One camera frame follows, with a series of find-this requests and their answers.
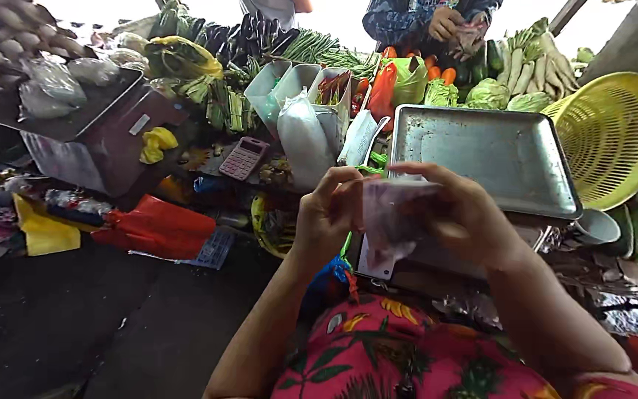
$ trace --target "calculator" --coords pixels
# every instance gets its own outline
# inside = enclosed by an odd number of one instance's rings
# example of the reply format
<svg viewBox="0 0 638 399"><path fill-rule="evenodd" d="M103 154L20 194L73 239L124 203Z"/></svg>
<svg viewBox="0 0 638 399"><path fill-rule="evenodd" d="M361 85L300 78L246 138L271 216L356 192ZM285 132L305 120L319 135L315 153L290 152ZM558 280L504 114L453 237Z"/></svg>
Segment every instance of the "calculator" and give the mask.
<svg viewBox="0 0 638 399"><path fill-rule="evenodd" d="M270 144L264 141L243 137L223 161L219 171L234 179L245 180L260 162Z"/></svg>

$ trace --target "yellow plastic bag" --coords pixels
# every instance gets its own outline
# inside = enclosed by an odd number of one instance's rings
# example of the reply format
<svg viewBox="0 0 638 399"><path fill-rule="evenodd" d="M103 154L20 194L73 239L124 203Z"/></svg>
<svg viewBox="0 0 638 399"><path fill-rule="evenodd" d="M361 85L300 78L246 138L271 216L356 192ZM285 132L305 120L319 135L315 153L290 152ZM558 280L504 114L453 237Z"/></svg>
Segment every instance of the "yellow plastic bag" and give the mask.
<svg viewBox="0 0 638 399"><path fill-rule="evenodd" d="M401 104L422 104L425 98L425 87L428 85L428 68L420 57L418 67L410 72L412 58L392 58L391 61L398 68L398 78L393 87L393 106Z"/></svg>
<svg viewBox="0 0 638 399"><path fill-rule="evenodd" d="M223 78L223 66L208 50L181 36L154 38L145 47L152 75L196 79L201 75Z"/></svg>
<svg viewBox="0 0 638 399"><path fill-rule="evenodd" d="M142 135L144 148L140 154L140 162L152 165L164 159L162 150L175 149L179 146L176 137L168 129L154 128Z"/></svg>

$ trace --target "sticker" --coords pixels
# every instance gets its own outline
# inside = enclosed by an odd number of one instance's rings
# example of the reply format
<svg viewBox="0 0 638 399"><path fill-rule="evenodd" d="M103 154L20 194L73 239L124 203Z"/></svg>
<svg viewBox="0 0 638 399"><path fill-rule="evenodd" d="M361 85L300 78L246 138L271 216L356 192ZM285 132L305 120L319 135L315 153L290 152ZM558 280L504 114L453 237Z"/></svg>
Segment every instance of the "sticker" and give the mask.
<svg viewBox="0 0 638 399"><path fill-rule="evenodd" d="M132 128L130 129L130 134L132 136L137 136L137 133L139 133L140 130L142 130L144 125L146 125L150 119L151 118L146 113L143 113L142 116L140 116L140 118L137 120L137 123L132 125Z"/></svg>

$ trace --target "red plastic bag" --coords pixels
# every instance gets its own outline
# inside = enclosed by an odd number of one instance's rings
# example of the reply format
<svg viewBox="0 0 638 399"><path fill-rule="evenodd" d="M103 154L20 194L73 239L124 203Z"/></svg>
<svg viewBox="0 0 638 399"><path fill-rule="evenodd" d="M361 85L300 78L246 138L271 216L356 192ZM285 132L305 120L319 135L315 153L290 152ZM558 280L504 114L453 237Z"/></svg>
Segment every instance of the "red plastic bag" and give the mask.
<svg viewBox="0 0 638 399"><path fill-rule="evenodd" d="M145 195L129 213L113 210L108 229L91 233L98 243L140 250L164 259L196 259L216 228L208 216Z"/></svg>
<svg viewBox="0 0 638 399"><path fill-rule="evenodd" d="M373 91L371 98L368 100L366 108L371 110L371 115L376 122L379 122L384 116L390 116L391 121L385 125L383 132L393 130L393 122L395 121L395 107L391 104L393 98L393 87L398 78L398 68L394 63L389 62L383 69L378 72L375 82L373 83Z"/></svg>

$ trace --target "customer's hand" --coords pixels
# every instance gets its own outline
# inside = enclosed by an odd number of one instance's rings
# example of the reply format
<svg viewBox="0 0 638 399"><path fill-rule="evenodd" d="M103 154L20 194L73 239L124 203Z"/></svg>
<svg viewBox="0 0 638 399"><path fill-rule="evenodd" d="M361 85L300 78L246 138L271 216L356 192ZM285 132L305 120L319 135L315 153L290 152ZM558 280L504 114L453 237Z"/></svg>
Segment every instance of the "customer's hand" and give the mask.
<svg viewBox="0 0 638 399"><path fill-rule="evenodd" d="M464 23L464 18L457 10L449 7L437 7L432 14L432 21L428 27L428 33L433 38L447 42L456 34L456 25Z"/></svg>
<svg viewBox="0 0 638 399"><path fill-rule="evenodd" d="M422 175L430 182L445 186L439 201L447 209L435 207L432 214L427 215L428 228L442 245L463 259L503 269L531 252L506 215L477 182L434 163L397 163L390 169Z"/></svg>
<svg viewBox="0 0 638 399"><path fill-rule="evenodd" d="M356 195L342 195L341 191L350 185L340 187L340 184L361 178L361 173L352 166L330 168L314 192L302 197L297 234L288 257L297 264L308 265L308 271L313 273L339 254L346 235L354 227L355 205L361 202L360 191Z"/></svg>

